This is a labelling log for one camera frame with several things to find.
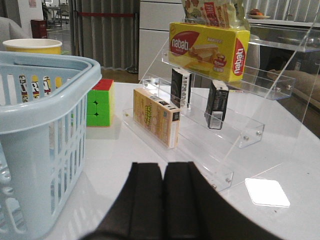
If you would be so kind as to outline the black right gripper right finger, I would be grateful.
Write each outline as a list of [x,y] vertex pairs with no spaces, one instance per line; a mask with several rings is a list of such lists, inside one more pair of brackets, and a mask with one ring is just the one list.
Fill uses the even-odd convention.
[[164,175],[166,240],[277,240],[230,205],[193,162],[170,162]]

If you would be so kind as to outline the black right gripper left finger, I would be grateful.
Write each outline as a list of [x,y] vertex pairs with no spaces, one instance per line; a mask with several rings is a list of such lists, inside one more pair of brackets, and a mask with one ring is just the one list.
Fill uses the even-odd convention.
[[98,227],[83,240],[161,240],[163,181],[157,163],[131,165],[113,205]]

